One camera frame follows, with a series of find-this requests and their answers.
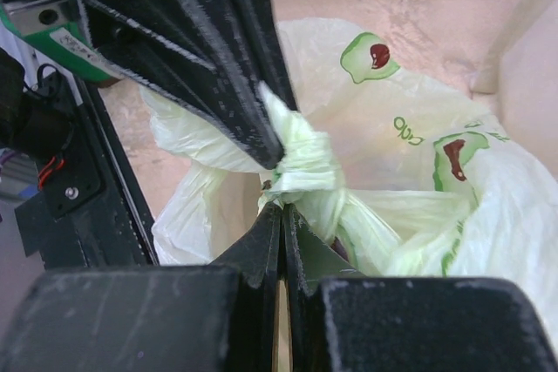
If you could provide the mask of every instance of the white label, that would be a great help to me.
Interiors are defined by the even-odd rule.
[[[60,28],[59,30],[51,32],[51,38],[73,55],[83,58],[87,63],[104,71],[109,76],[123,78],[122,75],[111,70],[95,51],[75,38],[66,28]]]

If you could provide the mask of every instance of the avocado print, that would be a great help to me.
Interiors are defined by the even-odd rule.
[[[461,193],[478,205],[473,187],[467,182],[465,166],[481,149],[489,147],[487,138],[478,132],[448,135],[434,143],[434,188],[441,192]]]
[[[365,80],[388,78],[399,64],[390,56],[390,49],[371,32],[358,35],[341,54],[341,66],[358,85]]]

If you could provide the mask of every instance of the silver screw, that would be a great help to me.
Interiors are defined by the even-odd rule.
[[[66,198],[68,198],[69,200],[74,200],[78,197],[79,190],[77,189],[77,187],[68,187],[65,191],[65,195]]]

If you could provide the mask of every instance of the marble surface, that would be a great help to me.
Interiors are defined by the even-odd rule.
[[[404,67],[421,71],[471,96],[468,85],[518,0],[273,0],[277,20],[341,17],[369,29]],[[153,216],[189,168],[154,144],[149,112],[137,86],[123,81],[102,91]],[[494,97],[475,95],[492,105]]]

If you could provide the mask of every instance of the translucent plastic bag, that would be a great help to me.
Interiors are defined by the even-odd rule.
[[[335,19],[279,24],[303,116],[261,92],[285,158],[266,172],[215,128],[147,90],[159,146],[194,160],[153,228],[163,263],[211,261],[260,197],[293,202],[365,274],[507,278],[556,347],[558,186],[495,116],[399,68],[380,38]]]

